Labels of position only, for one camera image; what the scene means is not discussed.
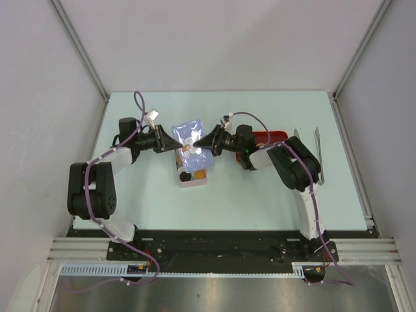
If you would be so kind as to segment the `metal tongs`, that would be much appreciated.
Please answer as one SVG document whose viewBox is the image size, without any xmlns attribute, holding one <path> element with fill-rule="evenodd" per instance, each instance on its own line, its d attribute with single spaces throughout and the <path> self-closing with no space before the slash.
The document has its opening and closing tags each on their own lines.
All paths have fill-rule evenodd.
<svg viewBox="0 0 416 312">
<path fill-rule="evenodd" d="M 304 142 L 299 134 L 299 131 L 297 128 L 293 129 L 293 135 L 297 137 L 303 144 L 307 146 L 307 148 L 310 150 L 311 147 L 307 145 L 308 141 Z M 321 146 L 321 139 L 320 139 L 320 129 L 319 127 L 316 127 L 313 130 L 313 136 L 315 140 L 315 155 L 319 161 L 321 171 L 319 173 L 318 177 L 318 185 L 321 187 L 325 184 L 325 177 L 324 177 L 324 164 L 323 164 L 323 157 L 322 157 L 322 146 Z"/>
</svg>

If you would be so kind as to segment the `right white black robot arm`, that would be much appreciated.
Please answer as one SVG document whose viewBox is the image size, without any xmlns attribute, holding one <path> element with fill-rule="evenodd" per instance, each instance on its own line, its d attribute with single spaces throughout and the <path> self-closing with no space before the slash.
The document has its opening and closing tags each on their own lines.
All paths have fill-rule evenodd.
<svg viewBox="0 0 416 312">
<path fill-rule="evenodd" d="M 221 125 L 194 143 L 195 147 L 210 150 L 219 156 L 226 150 L 239 155 L 245 170 L 255 171 L 273 166 L 283 184 L 294 191 L 299 215 L 299 232 L 303 238 L 300 244 L 301 256 L 314 261 L 323 253 L 325 228 L 319 216 L 316 190 L 321 165 L 297 136 L 270 146 L 259 147 L 252 126 L 239 125 L 231 134 Z"/>
</svg>

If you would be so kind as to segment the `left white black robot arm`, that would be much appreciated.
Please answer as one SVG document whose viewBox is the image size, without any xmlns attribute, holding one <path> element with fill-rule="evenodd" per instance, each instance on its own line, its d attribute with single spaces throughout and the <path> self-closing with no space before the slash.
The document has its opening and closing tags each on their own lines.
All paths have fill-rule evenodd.
<svg viewBox="0 0 416 312">
<path fill-rule="evenodd" d="M 97 224 L 115 242 L 122 242 L 121 252 L 131 260 L 138 259 L 144 245 L 134 238 L 136 227 L 116 212 L 117 197 L 114 176 L 135 163 L 142 151 L 155 153 L 182 147 L 161 125 L 143 131 L 141 122 L 133 117 L 118 122 L 120 144 L 90 162 L 70 166 L 67 208 L 72 216 Z"/>
</svg>

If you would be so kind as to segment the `silver tin lid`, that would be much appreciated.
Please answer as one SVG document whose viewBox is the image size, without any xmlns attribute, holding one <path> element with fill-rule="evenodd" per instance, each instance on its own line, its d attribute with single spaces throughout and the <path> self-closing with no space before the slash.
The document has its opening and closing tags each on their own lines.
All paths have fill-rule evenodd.
<svg viewBox="0 0 416 312">
<path fill-rule="evenodd" d="M 178 153 L 186 172 L 193 173 L 214 166 L 214 157 L 208 149 L 198 148 L 194 143 L 205 136 L 201 120 L 191 120 L 172 126 L 174 139 L 182 144 Z"/>
</svg>

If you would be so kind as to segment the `black round cookie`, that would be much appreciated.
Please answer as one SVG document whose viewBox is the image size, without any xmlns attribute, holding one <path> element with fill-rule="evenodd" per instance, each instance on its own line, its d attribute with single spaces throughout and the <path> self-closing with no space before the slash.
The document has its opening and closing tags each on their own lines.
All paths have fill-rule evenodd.
<svg viewBox="0 0 416 312">
<path fill-rule="evenodd" d="M 188 182 L 192 180 L 192 174 L 187 173 L 187 172 L 181 172 L 179 175 L 179 180 L 181 182 Z"/>
</svg>

